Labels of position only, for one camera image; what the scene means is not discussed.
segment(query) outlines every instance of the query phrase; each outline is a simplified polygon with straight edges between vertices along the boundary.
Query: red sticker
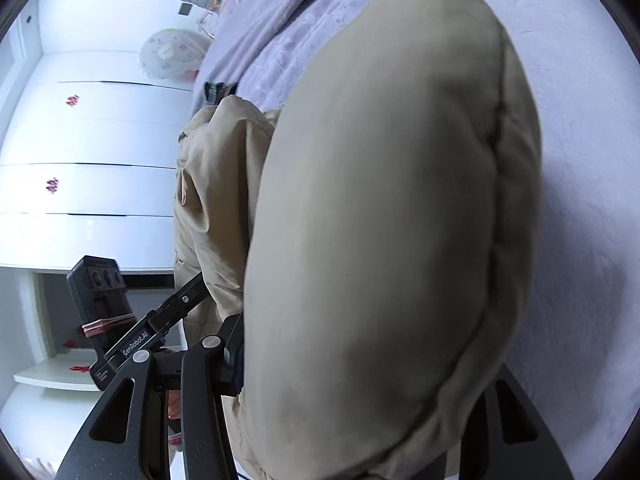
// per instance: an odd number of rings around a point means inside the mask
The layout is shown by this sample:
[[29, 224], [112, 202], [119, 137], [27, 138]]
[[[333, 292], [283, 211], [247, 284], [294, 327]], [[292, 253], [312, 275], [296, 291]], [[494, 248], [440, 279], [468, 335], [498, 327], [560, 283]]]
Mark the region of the red sticker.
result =
[[58, 190], [58, 184], [60, 184], [60, 181], [54, 177], [51, 180], [47, 180], [47, 187], [45, 189], [51, 194], [54, 194]]

